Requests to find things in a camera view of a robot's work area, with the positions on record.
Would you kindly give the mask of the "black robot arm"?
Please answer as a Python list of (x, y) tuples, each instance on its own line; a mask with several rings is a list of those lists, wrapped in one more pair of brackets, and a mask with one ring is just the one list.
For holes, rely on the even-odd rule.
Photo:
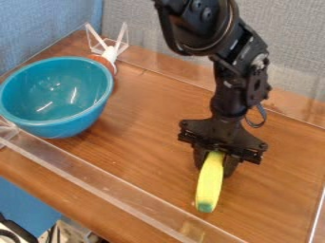
[(210, 152), (222, 152), (223, 176), (228, 177), (242, 162), (258, 164), (267, 149), (243, 128), (262, 126), (246, 114), (262, 107), (271, 90), (267, 45), (240, 19), (235, 0), (151, 1), (168, 48), (182, 56), (206, 56), (212, 61), (212, 115), (180, 121), (179, 140), (191, 144), (198, 166)]

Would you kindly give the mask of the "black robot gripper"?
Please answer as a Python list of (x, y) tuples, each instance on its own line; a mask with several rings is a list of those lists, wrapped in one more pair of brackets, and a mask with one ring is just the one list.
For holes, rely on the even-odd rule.
[(202, 168), (208, 151), (220, 151), (223, 177), (228, 178), (236, 170), (240, 160), (259, 164), (267, 144), (250, 134), (240, 121), (218, 117), (203, 120), (182, 120), (178, 139), (192, 146), (194, 164)]

